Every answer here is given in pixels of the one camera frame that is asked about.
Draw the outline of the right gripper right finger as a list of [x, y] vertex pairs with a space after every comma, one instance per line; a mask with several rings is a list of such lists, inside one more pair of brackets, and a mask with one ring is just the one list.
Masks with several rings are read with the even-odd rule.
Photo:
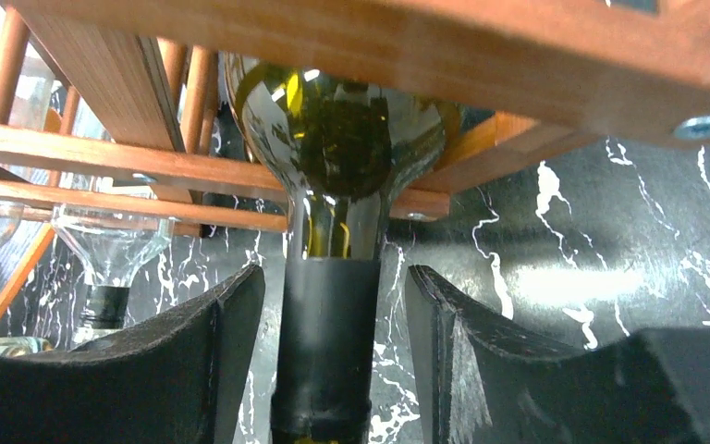
[[427, 265], [405, 306], [426, 443], [710, 443], [710, 329], [593, 351], [535, 333]]

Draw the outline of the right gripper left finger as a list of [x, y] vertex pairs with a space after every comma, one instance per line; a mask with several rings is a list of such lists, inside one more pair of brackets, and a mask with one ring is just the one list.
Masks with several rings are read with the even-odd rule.
[[0, 356], [0, 443], [229, 443], [262, 269], [71, 351]]

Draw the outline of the green bottle black cap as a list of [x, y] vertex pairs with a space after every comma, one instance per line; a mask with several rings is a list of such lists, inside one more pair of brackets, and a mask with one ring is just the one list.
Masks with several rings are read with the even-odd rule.
[[364, 443], [392, 203], [459, 136], [462, 108], [227, 53], [246, 144], [288, 196], [274, 443]]

